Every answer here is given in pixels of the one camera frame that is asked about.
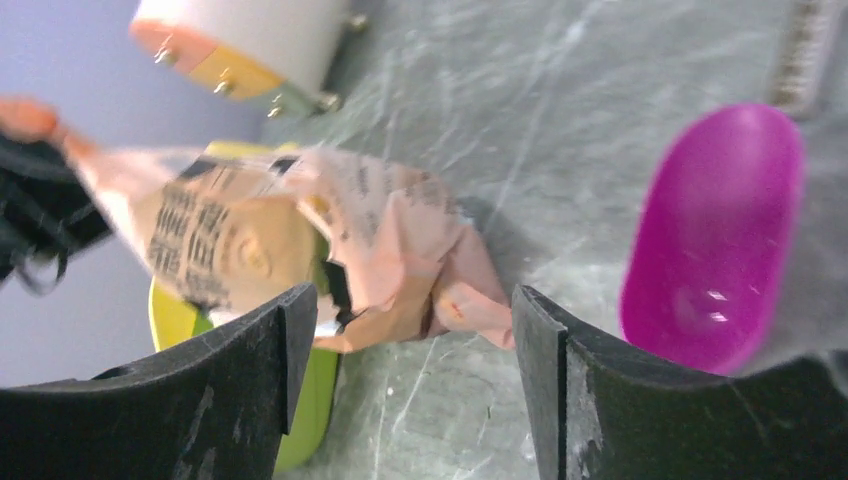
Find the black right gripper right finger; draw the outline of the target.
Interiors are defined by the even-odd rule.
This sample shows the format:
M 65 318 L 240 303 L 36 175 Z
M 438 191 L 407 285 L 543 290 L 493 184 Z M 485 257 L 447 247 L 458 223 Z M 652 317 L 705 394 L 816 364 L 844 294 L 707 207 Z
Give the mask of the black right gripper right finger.
M 670 363 L 513 293 L 516 354 L 543 479 L 843 479 L 847 356 L 742 378 Z

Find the magenta plastic scoop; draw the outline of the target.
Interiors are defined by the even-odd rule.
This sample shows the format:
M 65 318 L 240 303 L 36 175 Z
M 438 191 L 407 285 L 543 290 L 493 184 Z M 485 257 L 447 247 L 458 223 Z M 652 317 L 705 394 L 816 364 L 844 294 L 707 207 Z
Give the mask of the magenta plastic scoop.
M 689 126 L 646 196 L 620 296 L 624 338 L 696 370 L 743 366 L 773 325 L 804 164 L 796 124 L 768 105 Z

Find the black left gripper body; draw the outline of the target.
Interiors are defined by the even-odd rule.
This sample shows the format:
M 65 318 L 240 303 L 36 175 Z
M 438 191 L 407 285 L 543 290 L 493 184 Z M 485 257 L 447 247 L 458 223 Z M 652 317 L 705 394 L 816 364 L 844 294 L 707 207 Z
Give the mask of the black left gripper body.
M 69 259 L 111 235 L 107 221 L 46 142 L 1 137 L 1 279 L 36 295 L 63 279 Z

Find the orange cat litter bag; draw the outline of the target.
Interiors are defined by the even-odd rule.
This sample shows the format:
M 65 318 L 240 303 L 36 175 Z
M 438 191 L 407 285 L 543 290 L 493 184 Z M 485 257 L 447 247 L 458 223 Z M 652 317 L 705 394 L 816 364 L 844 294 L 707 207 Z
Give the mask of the orange cat litter bag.
M 484 241 L 428 172 L 328 147 L 108 150 L 15 97 L 1 130 L 56 148 L 157 283 L 215 325 L 310 282 L 323 349 L 448 331 L 515 345 Z

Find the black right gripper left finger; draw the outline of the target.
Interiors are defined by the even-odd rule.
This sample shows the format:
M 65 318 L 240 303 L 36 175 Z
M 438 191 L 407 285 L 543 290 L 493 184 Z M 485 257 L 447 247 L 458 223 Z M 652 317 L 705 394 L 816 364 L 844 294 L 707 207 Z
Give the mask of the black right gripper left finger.
M 268 479 L 293 424 L 317 292 L 90 380 L 1 393 L 5 479 Z

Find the round cream drawer cabinet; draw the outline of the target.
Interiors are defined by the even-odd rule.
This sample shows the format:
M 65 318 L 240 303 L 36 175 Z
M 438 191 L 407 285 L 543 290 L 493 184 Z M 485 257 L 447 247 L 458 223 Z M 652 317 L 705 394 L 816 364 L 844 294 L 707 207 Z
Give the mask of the round cream drawer cabinet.
M 342 0 L 143 0 L 129 31 L 156 64 L 275 118 L 340 108 L 325 79 L 343 40 L 367 25 Z

